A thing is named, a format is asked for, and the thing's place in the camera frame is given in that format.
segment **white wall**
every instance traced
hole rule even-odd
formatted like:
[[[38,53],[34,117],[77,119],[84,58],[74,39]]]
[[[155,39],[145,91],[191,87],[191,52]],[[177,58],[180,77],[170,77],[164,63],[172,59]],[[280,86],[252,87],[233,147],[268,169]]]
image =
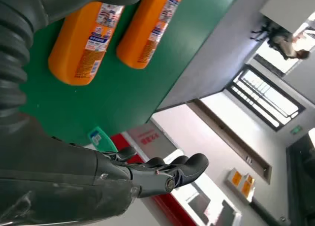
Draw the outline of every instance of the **white wall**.
[[[269,0],[261,12],[292,33],[315,11],[314,0]]]
[[[304,61],[301,61],[283,80],[290,84],[310,101],[315,103],[315,51]]]
[[[150,198],[136,199],[126,213],[89,226],[171,226],[164,214]]]
[[[228,123],[244,141],[271,164],[271,185],[236,154],[187,105],[156,113],[153,118],[188,156],[201,152],[210,162],[206,173],[243,214],[242,226],[265,226],[259,216],[241,202],[224,183],[231,169],[250,173],[256,179],[255,197],[274,218],[288,216],[287,176],[285,146],[274,140],[223,93],[206,100],[213,110]]]
[[[257,62],[256,60],[251,60],[250,65],[255,67],[258,71],[262,73],[265,77],[270,79],[271,81],[274,82],[274,84],[279,86],[280,88],[283,89],[283,91],[288,93],[289,96],[292,97],[293,99],[296,100],[297,102],[304,106],[306,109],[302,113],[299,114],[298,116],[295,117],[295,119],[289,122],[283,128],[275,132],[264,121],[261,120],[251,110],[248,109],[243,103],[240,102],[238,99],[235,98],[234,96],[230,94],[228,91],[224,91],[226,95],[229,98],[233,100],[237,106],[241,107],[243,110],[245,110],[248,115],[251,118],[255,120],[257,123],[259,123],[265,132],[268,132],[269,135],[274,137],[274,139],[277,139],[285,145],[286,147],[289,147],[291,144],[303,137],[304,135],[307,134],[309,130],[315,127],[315,105],[309,102],[308,100],[304,98],[303,96],[300,95],[298,92],[295,91],[295,89],[289,86],[284,81],[282,81],[279,77],[274,75],[274,73],[270,72],[269,70],[265,68],[261,64]],[[303,130],[299,132],[296,135],[292,135],[290,133],[291,130],[296,127],[297,125],[301,125]]]

